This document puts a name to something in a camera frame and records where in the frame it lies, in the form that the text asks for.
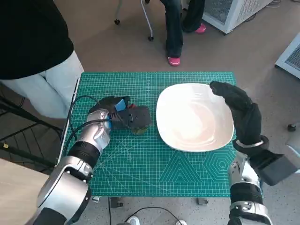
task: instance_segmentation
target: white pants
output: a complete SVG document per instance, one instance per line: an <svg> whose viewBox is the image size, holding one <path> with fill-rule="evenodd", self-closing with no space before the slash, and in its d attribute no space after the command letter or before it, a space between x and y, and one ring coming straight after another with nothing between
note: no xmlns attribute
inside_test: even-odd
<svg viewBox="0 0 300 225"><path fill-rule="evenodd" d="M43 116L66 118L71 105L76 81L84 72L75 53L61 64L42 73L15 79L0 80L19 95L28 98Z"/></svg>

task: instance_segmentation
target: black shirt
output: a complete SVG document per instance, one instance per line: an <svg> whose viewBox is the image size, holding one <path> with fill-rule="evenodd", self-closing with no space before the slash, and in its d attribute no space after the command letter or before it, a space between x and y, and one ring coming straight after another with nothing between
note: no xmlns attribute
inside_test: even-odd
<svg viewBox="0 0 300 225"><path fill-rule="evenodd" d="M1 0L0 45L0 79L43 72L74 50L53 0Z"/></svg>

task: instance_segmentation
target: pink shoe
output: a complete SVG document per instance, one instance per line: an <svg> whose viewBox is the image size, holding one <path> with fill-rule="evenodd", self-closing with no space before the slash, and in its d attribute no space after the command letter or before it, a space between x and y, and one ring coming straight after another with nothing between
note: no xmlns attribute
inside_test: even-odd
<svg viewBox="0 0 300 225"><path fill-rule="evenodd" d="M180 58L170 58L170 57L168 57L168 61L169 61L169 64L171 66L176 67L176 66L180 65Z"/></svg>
<svg viewBox="0 0 300 225"><path fill-rule="evenodd" d="M195 30L195 32L198 34L203 34L205 31L206 31L206 26L203 23L201 23L201 26L197 30Z"/></svg>

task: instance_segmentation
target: jeans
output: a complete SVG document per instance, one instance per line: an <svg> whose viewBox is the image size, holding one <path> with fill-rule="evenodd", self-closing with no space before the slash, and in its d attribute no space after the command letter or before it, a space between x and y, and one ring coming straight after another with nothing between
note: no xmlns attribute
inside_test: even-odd
<svg viewBox="0 0 300 225"><path fill-rule="evenodd" d="M41 115L65 119L76 82L83 72L83 67L74 51L61 64L44 72L15 80L0 80L0 82L27 98Z"/></svg>
<svg viewBox="0 0 300 225"><path fill-rule="evenodd" d="M181 23L181 0L160 0L165 5L165 23L167 27L167 56L179 58L183 46L184 32L193 32L201 25L205 0L191 0L187 16Z"/></svg>

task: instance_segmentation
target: person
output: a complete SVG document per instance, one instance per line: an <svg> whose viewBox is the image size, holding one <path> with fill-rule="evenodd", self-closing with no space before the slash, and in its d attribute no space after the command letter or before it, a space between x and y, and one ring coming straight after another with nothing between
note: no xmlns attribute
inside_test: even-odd
<svg viewBox="0 0 300 225"><path fill-rule="evenodd" d="M83 67L53 0L4 1L0 82L43 116L66 118Z"/></svg>
<svg viewBox="0 0 300 225"><path fill-rule="evenodd" d="M132 216L127 220L126 223L117 225L140 225L140 219L138 217ZM177 221L175 225L187 225L187 223L184 220L180 220L180 222Z"/></svg>
<svg viewBox="0 0 300 225"><path fill-rule="evenodd" d="M183 46L182 32L202 34L206 27L202 22L205 0L191 0L187 16L181 23L181 0L160 0L165 5L165 22L167 28L166 51L171 66L180 65Z"/></svg>

